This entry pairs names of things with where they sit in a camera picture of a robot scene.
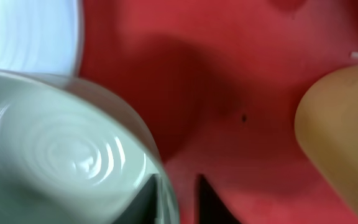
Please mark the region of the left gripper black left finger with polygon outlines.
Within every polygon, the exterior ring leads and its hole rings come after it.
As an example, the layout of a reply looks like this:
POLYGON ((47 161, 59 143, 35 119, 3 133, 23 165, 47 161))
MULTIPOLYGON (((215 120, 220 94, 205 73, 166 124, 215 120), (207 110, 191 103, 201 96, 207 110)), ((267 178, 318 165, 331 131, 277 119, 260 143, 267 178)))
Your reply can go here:
POLYGON ((152 174, 112 224, 154 224, 157 218, 157 199, 157 176, 152 174))

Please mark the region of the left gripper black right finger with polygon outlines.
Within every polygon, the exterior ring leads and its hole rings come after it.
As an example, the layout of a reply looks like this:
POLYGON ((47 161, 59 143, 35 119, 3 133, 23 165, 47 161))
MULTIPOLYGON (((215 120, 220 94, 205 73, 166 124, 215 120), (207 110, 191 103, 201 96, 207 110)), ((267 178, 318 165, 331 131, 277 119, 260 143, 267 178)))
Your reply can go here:
POLYGON ((197 224, 241 224, 229 211, 207 178, 197 178, 197 224))

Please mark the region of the green bowl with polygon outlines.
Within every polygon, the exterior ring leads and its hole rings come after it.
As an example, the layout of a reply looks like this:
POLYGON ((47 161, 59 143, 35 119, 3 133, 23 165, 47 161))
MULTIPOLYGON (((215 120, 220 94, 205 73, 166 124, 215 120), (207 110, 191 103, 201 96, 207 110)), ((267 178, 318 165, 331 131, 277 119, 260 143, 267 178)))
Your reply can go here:
POLYGON ((179 223, 157 145, 123 99, 80 78, 0 70, 0 224, 113 223, 152 174, 155 223, 179 223))

